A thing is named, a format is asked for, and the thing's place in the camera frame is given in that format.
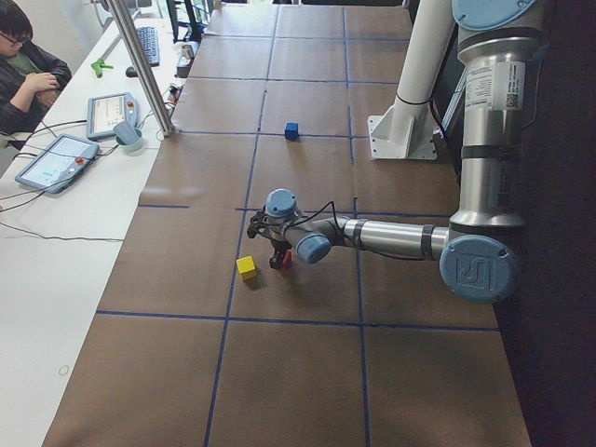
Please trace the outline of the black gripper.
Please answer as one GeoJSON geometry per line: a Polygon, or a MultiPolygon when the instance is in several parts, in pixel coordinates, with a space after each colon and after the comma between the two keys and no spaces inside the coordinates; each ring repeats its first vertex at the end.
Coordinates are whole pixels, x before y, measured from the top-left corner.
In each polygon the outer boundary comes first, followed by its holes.
{"type": "Polygon", "coordinates": [[[279,268],[279,264],[280,264],[281,270],[287,269],[287,253],[285,253],[285,252],[291,250],[291,244],[281,235],[274,234],[274,233],[271,234],[270,241],[271,241],[271,245],[274,248],[274,253],[269,259],[270,267],[271,268],[279,268]],[[281,256],[280,262],[279,262],[279,253],[280,252],[283,252],[284,255],[281,256]]]}

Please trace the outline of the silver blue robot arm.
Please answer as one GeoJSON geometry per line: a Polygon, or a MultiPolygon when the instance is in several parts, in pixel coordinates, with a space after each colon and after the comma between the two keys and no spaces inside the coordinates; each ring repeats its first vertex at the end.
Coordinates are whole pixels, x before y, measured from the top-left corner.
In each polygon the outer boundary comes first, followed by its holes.
{"type": "Polygon", "coordinates": [[[549,1],[423,1],[417,9],[394,103],[369,119],[376,159],[429,159],[432,92],[451,39],[464,66],[460,198],[447,226],[321,218],[298,209],[287,189],[272,191],[250,221],[250,237],[270,240],[270,264],[289,251],[309,264],[334,246],[394,259],[436,261],[447,288],[493,304],[516,289],[523,218],[512,193],[522,158],[527,64],[545,41],[549,1]]]}

